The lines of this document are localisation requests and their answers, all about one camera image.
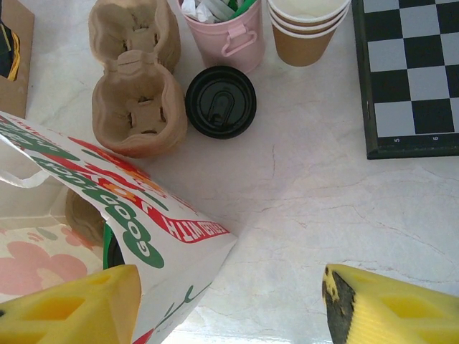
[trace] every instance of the pink container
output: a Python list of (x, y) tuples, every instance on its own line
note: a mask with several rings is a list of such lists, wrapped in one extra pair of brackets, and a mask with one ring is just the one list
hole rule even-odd
[[(183, 0), (178, 0), (179, 7)], [(244, 14), (219, 24), (203, 24), (184, 16), (206, 67), (230, 66), (241, 72), (254, 70), (265, 55), (262, 0)]]

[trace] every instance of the paper cup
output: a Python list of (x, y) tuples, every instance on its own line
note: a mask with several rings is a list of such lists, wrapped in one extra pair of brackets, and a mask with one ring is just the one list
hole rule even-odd
[(279, 57), (290, 66), (305, 67), (319, 61), (344, 16), (332, 27), (318, 34), (289, 32), (272, 17), (275, 46)]
[(285, 22), (299, 24), (325, 24), (338, 16), (351, 0), (268, 0), (273, 11)]
[(325, 24), (319, 24), (314, 26), (304, 26), (304, 25), (293, 25), (284, 20), (282, 20), (268, 4), (268, 11), (271, 18), (273, 18), (282, 28), (290, 32), (295, 32), (297, 34), (317, 34), (320, 32), (326, 31), (328, 28), (336, 24), (343, 16), (346, 16), (349, 12), (350, 6), (347, 6), (339, 15), (335, 16), (331, 21), (326, 22)]

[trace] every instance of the black and white checkered board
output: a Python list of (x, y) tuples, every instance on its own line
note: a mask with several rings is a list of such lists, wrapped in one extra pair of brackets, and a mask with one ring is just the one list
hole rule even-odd
[(459, 154), (459, 0), (354, 0), (369, 158)]

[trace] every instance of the bucket handle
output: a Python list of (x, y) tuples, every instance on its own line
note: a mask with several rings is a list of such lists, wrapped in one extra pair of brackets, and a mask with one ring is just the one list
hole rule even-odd
[[(238, 46), (237, 48), (234, 48), (233, 50), (228, 51), (228, 48), (231, 45), (231, 40), (237, 37), (242, 36), (243, 34), (248, 34), (252, 37), (252, 39), (243, 45)], [(241, 50), (247, 48), (251, 44), (254, 44), (258, 39), (258, 34), (257, 32), (250, 30), (247, 30), (247, 27), (245, 25), (239, 25), (237, 27), (232, 27), (228, 29), (228, 37), (227, 37), (227, 43), (224, 45), (222, 48), (222, 55), (223, 57), (229, 57), (231, 55), (236, 54), (237, 52), (240, 52)]]

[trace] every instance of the white marble surface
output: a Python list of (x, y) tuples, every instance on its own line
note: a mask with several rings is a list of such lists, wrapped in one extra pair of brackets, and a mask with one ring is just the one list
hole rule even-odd
[[(95, 142), (91, 94), (103, 71), (88, 46), (94, 0), (22, 2), (36, 14), (28, 119)], [(186, 89), (203, 65), (179, 22), (175, 75)], [(279, 60), (266, 17), (265, 38), (265, 60), (249, 75), (259, 97), (250, 129), (217, 141), (190, 128), (178, 151), (142, 162), (240, 236), (166, 343), (330, 343), (327, 262), (459, 295), (459, 159), (366, 159), (350, 15), (312, 67)]]

